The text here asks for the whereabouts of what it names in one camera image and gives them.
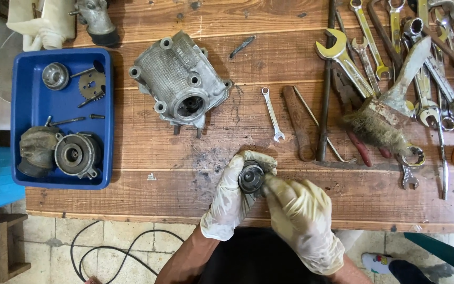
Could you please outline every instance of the wooden workbench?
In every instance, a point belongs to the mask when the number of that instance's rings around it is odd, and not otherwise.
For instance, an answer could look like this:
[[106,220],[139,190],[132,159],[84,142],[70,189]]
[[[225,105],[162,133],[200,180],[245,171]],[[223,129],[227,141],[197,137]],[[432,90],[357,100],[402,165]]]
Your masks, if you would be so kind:
[[[111,49],[115,70],[115,144],[113,178],[104,190],[27,188],[29,214],[66,218],[141,222],[197,223],[211,203],[224,166],[242,149],[256,150],[278,160],[278,175],[309,178],[332,198],[332,226],[370,229],[454,232],[454,166],[450,166],[449,200],[439,199],[441,160],[435,131],[410,122],[407,139],[423,147],[424,166],[416,170],[417,190],[402,190],[402,173],[394,159],[384,159],[370,147],[375,166],[344,164],[328,149],[327,162],[305,163],[297,156],[297,140],[281,89],[297,85],[313,112],[320,116],[324,61],[314,42],[325,44],[327,1],[114,1],[109,9],[122,46]],[[361,38],[356,17],[347,2],[338,6],[349,38]],[[380,5],[379,15],[388,23]],[[153,110],[155,101],[138,91],[128,76],[135,58],[152,43],[180,29],[209,51],[209,60],[221,78],[236,83],[229,99],[208,113],[201,139],[192,127],[173,135],[169,123]],[[229,53],[248,36],[257,38],[233,60]],[[92,47],[84,26],[78,26],[72,47]],[[378,48],[385,56],[381,42]],[[447,62],[447,75],[453,77]],[[388,81],[381,84],[388,88]],[[268,87],[281,130],[287,139],[273,141],[274,130],[260,89]],[[414,99],[410,87],[408,97]],[[345,132],[338,128],[339,102],[331,94],[330,139],[345,159],[358,156]],[[313,145],[317,128],[306,117]],[[454,133],[445,133],[448,158]],[[249,225],[268,226],[263,199],[257,201]]]

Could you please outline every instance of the foot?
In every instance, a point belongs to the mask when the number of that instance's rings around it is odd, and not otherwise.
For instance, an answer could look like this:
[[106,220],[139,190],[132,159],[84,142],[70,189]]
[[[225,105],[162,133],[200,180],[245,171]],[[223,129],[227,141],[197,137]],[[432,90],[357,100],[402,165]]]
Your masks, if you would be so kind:
[[381,254],[371,254],[363,253],[362,254],[362,264],[370,270],[371,272],[378,274],[388,274],[391,273],[388,269],[388,265],[395,260],[392,257],[384,256]]

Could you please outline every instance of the blue plastic tray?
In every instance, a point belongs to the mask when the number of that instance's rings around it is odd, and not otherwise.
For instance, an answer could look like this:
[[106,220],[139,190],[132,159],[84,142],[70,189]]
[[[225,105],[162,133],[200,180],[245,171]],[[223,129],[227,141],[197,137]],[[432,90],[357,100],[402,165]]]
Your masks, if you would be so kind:
[[[78,105],[85,99],[79,93],[79,76],[69,80],[60,91],[48,89],[41,79],[43,68],[52,62],[65,65],[70,74],[92,67],[94,60],[104,65],[106,73],[106,94],[100,100],[82,108]],[[105,115],[106,119],[90,119],[91,113]],[[103,159],[98,166],[100,174],[90,180],[69,176],[58,168],[44,178],[34,178],[21,173],[16,167],[21,157],[19,142],[21,135],[29,128],[45,125],[51,115],[52,121],[61,121],[79,116],[87,119],[58,125],[63,133],[88,131],[102,140]],[[111,179],[113,165],[113,66],[111,56],[103,48],[74,48],[24,52],[15,57],[11,90],[11,175],[15,183],[53,189],[101,190]]]

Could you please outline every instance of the dirty glove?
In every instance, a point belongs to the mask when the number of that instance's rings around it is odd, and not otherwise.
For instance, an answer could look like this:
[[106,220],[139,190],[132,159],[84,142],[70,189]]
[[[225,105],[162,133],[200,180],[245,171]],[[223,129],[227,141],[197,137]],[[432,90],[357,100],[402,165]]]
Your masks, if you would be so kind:
[[264,172],[276,175],[274,158],[253,151],[236,154],[222,173],[209,211],[201,218],[201,232],[205,237],[220,241],[230,239],[234,228],[245,219],[255,203],[253,194],[243,194],[238,185],[239,174],[245,161],[249,160],[259,163]]
[[331,275],[343,267],[345,249],[331,231],[332,203],[321,188],[267,175],[264,191],[271,226],[312,273]]

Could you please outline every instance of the pliers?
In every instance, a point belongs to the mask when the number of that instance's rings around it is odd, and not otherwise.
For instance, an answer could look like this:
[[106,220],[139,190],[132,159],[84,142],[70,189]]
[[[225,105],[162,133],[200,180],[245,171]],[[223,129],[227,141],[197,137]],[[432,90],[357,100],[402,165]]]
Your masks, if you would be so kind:
[[[353,86],[351,86],[351,82],[346,78],[343,72],[339,68],[332,68],[331,76],[332,89],[340,99],[343,114],[359,109],[359,107],[362,106],[360,96],[357,94]],[[372,167],[373,163],[369,156],[369,150],[367,149],[367,147],[350,129],[346,130],[346,134],[350,138],[352,144],[357,148],[357,151],[364,161],[364,164],[368,167]],[[392,157],[392,154],[387,149],[379,148],[379,151],[382,154],[383,158],[389,159]]]

